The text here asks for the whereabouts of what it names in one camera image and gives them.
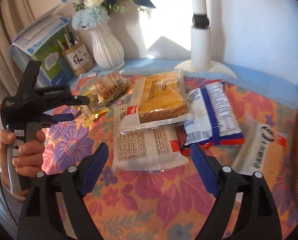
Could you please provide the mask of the person's left hand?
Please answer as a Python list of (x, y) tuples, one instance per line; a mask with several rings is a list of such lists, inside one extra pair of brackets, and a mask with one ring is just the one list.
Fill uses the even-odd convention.
[[(7, 145), (12, 145), (15, 139), (14, 133), (4, 129), (0, 131), (0, 173), (1, 180), (7, 189), (10, 189), (10, 180), (6, 150)], [(12, 159), (12, 165), (19, 175), (29, 177), (32, 180), (37, 172), (42, 170), (45, 140), (45, 134), (42, 131), (37, 131), (36, 140), (28, 141), (19, 147), (20, 155)]]

